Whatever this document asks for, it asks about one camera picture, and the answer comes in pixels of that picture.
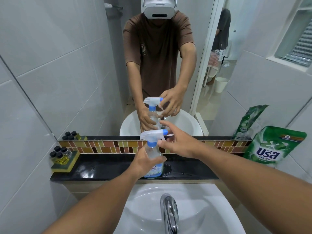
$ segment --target white headset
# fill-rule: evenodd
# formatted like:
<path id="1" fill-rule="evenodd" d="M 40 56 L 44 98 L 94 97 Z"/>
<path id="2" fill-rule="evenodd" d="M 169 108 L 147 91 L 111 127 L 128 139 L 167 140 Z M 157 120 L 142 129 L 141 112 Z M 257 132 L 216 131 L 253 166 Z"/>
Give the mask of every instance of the white headset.
<path id="1" fill-rule="evenodd" d="M 148 19 L 171 19 L 177 11 L 177 0 L 143 0 L 142 12 Z"/>

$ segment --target sink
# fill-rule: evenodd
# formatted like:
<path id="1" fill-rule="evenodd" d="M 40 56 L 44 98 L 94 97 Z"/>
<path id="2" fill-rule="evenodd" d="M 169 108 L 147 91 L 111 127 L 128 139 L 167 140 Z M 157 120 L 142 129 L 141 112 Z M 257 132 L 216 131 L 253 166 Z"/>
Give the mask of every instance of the sink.
<path id="1" fill-rule="evenodd" d="M 177 203 L 179 233 L 244 234 L 227 199 L 214 184 L 135 185 L 114 234 L 165 233 L 160 197 L 170 193 Z"/>
<path id="2" fill-rule="evenodd" d="M 202 130 L 195 118 L 193 118 L 189 113 L 184 110 L 180 110 L 179 114 L 174 117 L 167 117 L 167 120 L 176 125 L 181 130 L 192 136 L 202 136 Z M 127 135 L 140 135 L 140 121 L 138 119 L 138 114 L 136 111 L 132 112 L 123 121 L 120 127 L 120 136 Z"/>

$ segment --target hand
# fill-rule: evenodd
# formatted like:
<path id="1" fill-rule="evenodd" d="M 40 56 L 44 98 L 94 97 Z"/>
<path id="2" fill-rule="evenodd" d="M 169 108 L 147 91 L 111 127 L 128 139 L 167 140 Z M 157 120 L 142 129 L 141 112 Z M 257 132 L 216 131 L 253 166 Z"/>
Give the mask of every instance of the hand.
<path id="1" fill-rule="evenodd" d="M 164 149 L 169 149 L 182 157 L 197 158 L 198 150 L 204 145 L 203 142 L 191 137 L 189 134 L 180 130 L 178 127 L 168 121 L 160 121 L 162 125 L 169 127 L 169 134 L 174 136 L 167 138 L 167 141 L 159 140 L 157 145 Z"/>
<path id="2" fill-rule="evenodd" d="M 149 117 L 149 109 L 143 104 L 141 107 L 137 109 L 138 113 L 138 119 L 140 120 L 140 129 L 141 132 L 145 130 L 157 130 L 157 128 L 153 125 L 156 125 L 156 122 L 154 122 L 150 117 Z"/>
<path id="3" fill-rule="evenodd" d="M 145 176 L 153 168 L 153 166 L 155 166 L 156 164 L 160 164 L 166 160 L 167 158 L 165 156 L 158 156 L 154 159 L 150 159 L 147 156 L 145 147 L 143 147 L 135 154 L 135 158 L 130 164 L 128 170 L 138 180 L 141 177 Z"/>
<path id="4" fill-rule="evenodd" d="M 160 106 L 164 106 L 166 102 L 170 101 L 167 108 L 162 112 L 162 117 L 168 117 L 170 115 L 173 117 L 180 112 L 185 91 L 186 89 L 176 85 L 172 89 L 166 90 L 160 95 L 160 98 L 163 98 Z"/>

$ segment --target detergent package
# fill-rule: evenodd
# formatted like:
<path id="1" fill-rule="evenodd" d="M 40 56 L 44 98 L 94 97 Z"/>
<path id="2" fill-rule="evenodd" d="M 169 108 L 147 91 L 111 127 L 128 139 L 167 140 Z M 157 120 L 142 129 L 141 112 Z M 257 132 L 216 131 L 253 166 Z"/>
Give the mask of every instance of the detergent package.
<path id="1" fill-rule="evenodd" d="M 255 122 L 255 120 L 260 116 L 260 114 L 266 109 L 267 105 L 259 105 L 250 107 L 245 116 L 241 119 L 241 122 L 232 136 L 235 140 L 244 140 L 246 138 L 246 132 Z"/>
<path id="2" fill-rule="evenodd" d="M 255 135 L 244 154 L 244 158 L 275 167 L 306 136 L 305 132 L 266 126 Z"/>

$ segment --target mirror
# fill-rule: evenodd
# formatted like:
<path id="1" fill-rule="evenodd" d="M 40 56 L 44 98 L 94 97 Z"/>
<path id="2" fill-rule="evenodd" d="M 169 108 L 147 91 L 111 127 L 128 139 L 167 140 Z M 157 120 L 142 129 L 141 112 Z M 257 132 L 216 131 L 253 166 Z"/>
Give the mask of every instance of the mirror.
<path id="1" fill-rule="evenodd" d="M 2 1 L 2 60 L 56 139 L 139 135 L 146 97 L 162 96 L 153 116 L 194 136 L 232 136 L 258 105 L 247 136 L 285 128 L 310 100 L 311 58 L 298 55 L 310 0 L 271 23 L 261 0 L 167 0 L 167 20 L 145 17 L 158 16 L 149 1 Z"/>

